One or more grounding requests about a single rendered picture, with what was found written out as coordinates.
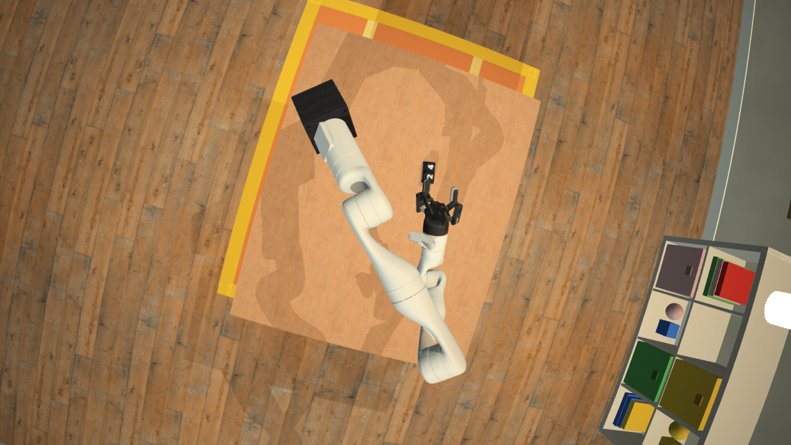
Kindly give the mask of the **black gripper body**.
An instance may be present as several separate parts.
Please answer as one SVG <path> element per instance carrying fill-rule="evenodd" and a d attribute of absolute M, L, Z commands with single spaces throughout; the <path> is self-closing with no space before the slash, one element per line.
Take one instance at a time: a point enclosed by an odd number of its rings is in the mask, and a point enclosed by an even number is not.
<path fill-rule="evenodd" d="M 446 206 L 444 203 L 439 203 L 438 201 L 433 201 L 430 203 L 431 210 L 433 211 L 432 215 L 429 215 L 427 209 L 425 212 L 425 219 L 423 221 L 423 232 L 427 235 L 433 236 L 444 236 L 447 234 L 447 230 L 449 230 L 449 221 L 447 215 L 451 218 L 449 211 L 446 211 L 443 215 L 437 218 L 436 214 Z"/>

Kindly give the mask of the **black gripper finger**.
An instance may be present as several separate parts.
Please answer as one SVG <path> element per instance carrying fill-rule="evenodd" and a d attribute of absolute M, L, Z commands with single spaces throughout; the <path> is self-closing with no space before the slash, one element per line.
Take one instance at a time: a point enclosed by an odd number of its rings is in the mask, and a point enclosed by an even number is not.
<path fill-rule="evenodd" d="M 434 201 L 431 195 L 429 194 L 430 182 L 431 182 L 430 179 L 426 179 L 425 181 L 423 181 L 423 191 L 416 194 L 417 213 L 419 212 L 425 213 L 424 211 L 427 209 L 429 215 L 433 214 L 433 211 L 431 210 L 431 206 L 428 203 L 428 202 L 432 203 Z"/>
<path fill-rule="evenodd" d="M 443 215 L 444 213 L 446 213 L 446 211 L 452 210 L 454 206 L 454 211 L 451 218 L 449 217 L 449 215 L 447 215 L 447 217 L 449 218 L 448 221 L 451 222 L 452 225 L 459 223 L 463 205 L 460 205 L 460 203 L 458 203 L 457 197 L 458 197 L 457 187 L 451 188 L 451 195 L 450 195 L 451 202 L 448 205 L 444 206 L 443 209 L 436 214 L 437 218 Z"/>

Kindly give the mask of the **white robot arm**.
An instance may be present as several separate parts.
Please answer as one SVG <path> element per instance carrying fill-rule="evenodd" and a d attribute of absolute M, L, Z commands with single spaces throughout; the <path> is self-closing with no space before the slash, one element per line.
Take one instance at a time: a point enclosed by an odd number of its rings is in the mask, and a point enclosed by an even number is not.
<path fill-rule="evenodd" d="M 319 123 L 314 141 L 340 190 L 356 193 L 342 202 L 342 210 L 372 261 L 390 301 L 399 313 L 421 326 L 418 346 L 421 376 L 433 384 L 462 374 L 467 367 L 465 357 L 444 322 L 446 274 L 430 269 L 443 263 L 447 234 L 433 236 L 409 232 L 408 239 L 423 246 L 417 268 L 386 250 L 368 231 L 392 219 L 392 205 L 379 188 L 347 123 L 343 119 Z M 434 345 L 435 340 L 438 344 Z"/>

